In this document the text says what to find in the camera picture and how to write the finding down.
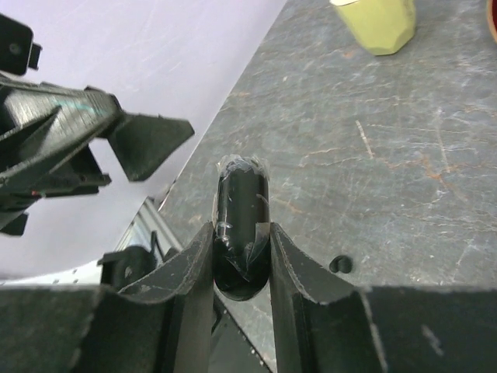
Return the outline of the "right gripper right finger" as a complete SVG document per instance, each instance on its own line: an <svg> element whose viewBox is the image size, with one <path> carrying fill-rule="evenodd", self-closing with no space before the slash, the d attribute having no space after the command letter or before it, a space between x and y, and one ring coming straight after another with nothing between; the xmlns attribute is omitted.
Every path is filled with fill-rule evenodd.
<svg viewBox="0 0 497 373"><path fill-rule="evenodd" d="M270 231L280 372L494 372L496 291L356 287Z"/></svg>

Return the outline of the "black oval charging case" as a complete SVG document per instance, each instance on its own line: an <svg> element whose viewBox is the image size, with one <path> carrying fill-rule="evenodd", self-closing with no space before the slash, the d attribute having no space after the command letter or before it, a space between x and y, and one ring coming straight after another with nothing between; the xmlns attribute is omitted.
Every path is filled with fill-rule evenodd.
<svg viewBox="0 0 497 373"><path fill-rule="evenodd" d="M218 171L214 282L225 297L243 302L255 297L269 279L269 174L261 160L240 155L223 157Z"/></svg>

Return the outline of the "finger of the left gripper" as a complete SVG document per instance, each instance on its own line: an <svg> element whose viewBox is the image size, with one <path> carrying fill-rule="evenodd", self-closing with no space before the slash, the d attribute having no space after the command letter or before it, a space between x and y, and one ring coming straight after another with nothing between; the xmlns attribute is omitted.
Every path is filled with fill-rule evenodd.
<svg viewBox="0 0 497 373"><path fill-rule="evenodd" d="M143 182L194 134L188 120L124 113L106 139L127 179Z"/></svg>

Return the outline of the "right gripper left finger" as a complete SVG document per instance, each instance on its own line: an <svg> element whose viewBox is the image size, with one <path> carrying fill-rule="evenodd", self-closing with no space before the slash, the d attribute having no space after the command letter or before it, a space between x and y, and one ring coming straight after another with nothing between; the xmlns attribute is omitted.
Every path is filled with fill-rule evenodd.
<svg viewBox="0 0 497 373"><path fill-rule="evenodd" d="M205 372L214 229L120 291L107 285L4 286L3 372Z"/></svg>

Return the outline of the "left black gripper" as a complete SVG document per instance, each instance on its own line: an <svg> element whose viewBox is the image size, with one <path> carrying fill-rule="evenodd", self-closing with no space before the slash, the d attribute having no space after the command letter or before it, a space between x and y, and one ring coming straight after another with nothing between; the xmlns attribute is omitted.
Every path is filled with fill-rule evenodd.
<svg viewBox="0 0 497 373"><path fill-rule="evenodd" d="M1 232L23 235L38 200L97 194L110 184L89 143L121 116L116 97L19 80L42 48L30 27L1 17Z"/></svg>

